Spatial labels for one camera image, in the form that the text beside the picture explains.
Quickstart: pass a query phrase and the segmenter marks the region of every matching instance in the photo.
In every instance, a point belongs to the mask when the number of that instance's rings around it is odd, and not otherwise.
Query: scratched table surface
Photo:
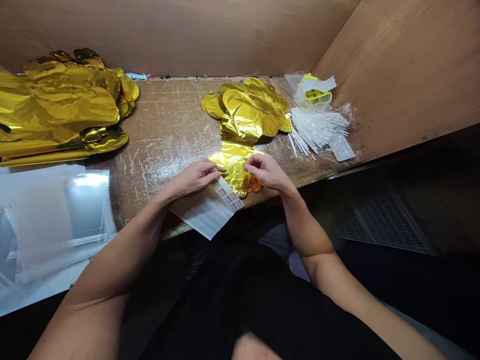
[[[121,122],[129,135],[128,144],[109,160],[95,161],[90,168],[108,168],[110,194],[117,227],[128,223],[168,181],[192,161],[220,151],[219,121],[203,112],[200,100],[220,85],[244,79],[178,78],[139,81],[140,97],[135,110]],[[282,78],[265,78],[277,92],[285,89]],[[330,151],[317,156],[295,157],[286,134],[277,134],[270,142],[255,146],[272,155],[297,187],[327,178],[358,163],[354,158],[337,163]],[[278,193],[262,188],[242,199],[250,207]],[[190,227],[173,214],[165,220],[163,238],[178,235]]]

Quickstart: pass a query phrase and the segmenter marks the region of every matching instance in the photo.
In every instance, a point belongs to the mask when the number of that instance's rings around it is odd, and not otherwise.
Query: bundle of white sticks
[[[295,157],[298,157],[297,147],[300,153],[311,156],[315,161],[317,159],[310,149],[318,154],[330,143],[333,135],[349,135],[346,128],[350,123],[338,112],[309,113],[294,107],[291,110],[290,124],[292,127],[288,139]]]

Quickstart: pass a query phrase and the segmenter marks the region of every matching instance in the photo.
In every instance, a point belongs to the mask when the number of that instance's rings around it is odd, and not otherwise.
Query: wooden wall
[[[311,71],[359,1],[3,0],[0,65],[87,47],[157,76]]]
[[[314,70],[369,161],[480,122],[480,2],[362,0]]]

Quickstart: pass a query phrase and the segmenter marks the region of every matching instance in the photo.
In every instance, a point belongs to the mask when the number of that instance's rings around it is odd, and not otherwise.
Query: crumpled foil
[[[1,166],[86,159],[127,143],[116,124],[132,112],[138,85],[92,50],[74,54],[31,61],[26,76],[0,71]]]
[[[208,157],[226,169],[225,181],[239,198],[246,197],[252,190],[259,192],[262,186],[256,177],[244,169],[245,163],[253,154],[263,154],[263,152],[255,150],[253,143],[222,138],[220,152]]]
[[[244,170],[245,163],[251,155],[263,154],[254,148],[261,136],[292,131],[289,105],[275,87],[255,77],[225,83],[219,92],[210,92],[201,99],[203,111],[220,120],[221,151],[209,158],[227,169],[226,182],[239,198],[244,198],[262,186]]]

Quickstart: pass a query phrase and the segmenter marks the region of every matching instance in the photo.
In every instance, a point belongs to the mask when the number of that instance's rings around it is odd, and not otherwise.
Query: gold foil balloon
[[[289,105],[272,85],[266,86],[255,77],[225,83],[219,92],[210,92],[201,99],[203,111],[220,120],[221,151],[209,158],[227,169],[226,182],[238,197],[244,198],[262,186],[244,170],[245,163],[251,155],[263,154],[254,148],[261,136],[292,131]]]
[[[0,71],[0,165],[85,159],[128,141],[116,124],[132,112],[137,84],[92,50],[74,53],[29,62],[26,76]]]
[[[253,154],[263,154],[253,146],[240,141],[221,141],[221,151],[208,158],[226,169],[225,181],[239,198],[244,198],[254,189],[260,191],[260,181],[244,170],[245,163]]]

